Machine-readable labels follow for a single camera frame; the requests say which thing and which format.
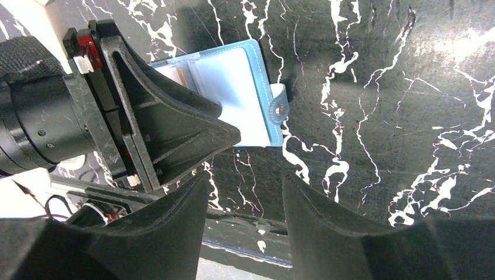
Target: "blue line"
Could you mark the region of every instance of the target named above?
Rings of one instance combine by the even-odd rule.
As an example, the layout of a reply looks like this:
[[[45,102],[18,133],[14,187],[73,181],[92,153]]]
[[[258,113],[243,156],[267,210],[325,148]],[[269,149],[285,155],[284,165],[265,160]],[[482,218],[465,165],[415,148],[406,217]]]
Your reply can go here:
[[[223,248],[223,249],[228,249],[228,250],[231,250],[231,251],[235,251],[235,252],[238,252],[238,253],[247,255],[247,256],[260,258],[262,260],[271,261],[271,262],[274,262],[274,263],[277,263],[277,264],[292,265],[292,262],[290,262],[290,261],[279,260],[277,258],[268,257],[266,255],[261,255],[261,254],[254,253],[254,252],[251,252],[251,251],[246,251],[246,250],[242,250],[242,249],[239,249],[239,248],[234,248],[234,247],[226,246],[226,245],[223,245],[223,244],[220,244],[220,243],[211,242],[211,241],[206,240],[206,239],[203,239],[203,243],[209,244],[209,245],[213,245],[213,246],[217,246],[217,247],[220,247],[220,248]]]

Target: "marble surface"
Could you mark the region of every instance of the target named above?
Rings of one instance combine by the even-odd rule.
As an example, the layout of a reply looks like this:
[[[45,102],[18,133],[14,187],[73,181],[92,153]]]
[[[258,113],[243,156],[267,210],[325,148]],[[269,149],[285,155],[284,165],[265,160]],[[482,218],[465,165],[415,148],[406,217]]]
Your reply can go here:
[[[291,98],[284,146],[205,163],[213,209],[284,221],[292,170],[391,226],[495,214],[495,1],[58,1],[78,29],[114,19],[148,62],[259,41]],[[0,15],[0,40],[27,33]]]

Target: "light blue card holder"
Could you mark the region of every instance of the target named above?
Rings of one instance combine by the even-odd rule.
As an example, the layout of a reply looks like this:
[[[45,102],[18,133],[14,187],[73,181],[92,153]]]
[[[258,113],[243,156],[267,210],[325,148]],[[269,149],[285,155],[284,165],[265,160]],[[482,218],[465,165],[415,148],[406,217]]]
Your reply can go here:
[[[236,146],[283,143],[280,125],[289,113],[285,86],[270,85],[256,40],[212,48],[151,64],[158,72],[219,104],[218,117],[240,130]]]

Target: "red part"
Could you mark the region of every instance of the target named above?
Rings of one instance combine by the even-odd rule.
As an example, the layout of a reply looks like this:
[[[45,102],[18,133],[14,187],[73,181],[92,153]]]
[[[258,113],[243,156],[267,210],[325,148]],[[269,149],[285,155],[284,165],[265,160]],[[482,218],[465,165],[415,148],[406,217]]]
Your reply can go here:
[[[93,68],[94,69],[102,68],[103,61],[100,58],[100,54],[98,53],[98,50],[96,49],[96,44],[95,41],[93,41],[93,37],[91,37],[90,35],[79,36],[77,37],[77,41],[81,46],[83,53],[86,53],[86,50],[89,50],[88,54],[91,56],[91,62],[93,64]]]

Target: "black marble tabletop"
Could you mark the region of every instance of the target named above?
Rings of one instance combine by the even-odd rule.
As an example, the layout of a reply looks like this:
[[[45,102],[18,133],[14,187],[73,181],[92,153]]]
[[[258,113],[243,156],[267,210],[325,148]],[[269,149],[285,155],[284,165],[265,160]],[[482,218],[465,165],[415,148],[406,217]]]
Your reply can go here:
[[[148,62],[259,41],[290,94],[284,146],[204,163],[214,209],[284,221],[292,170],[391,226],[495,214],[495,1],[58,1],[77,29],[114,19]],[[0,15],[0,40],[29,34]]]

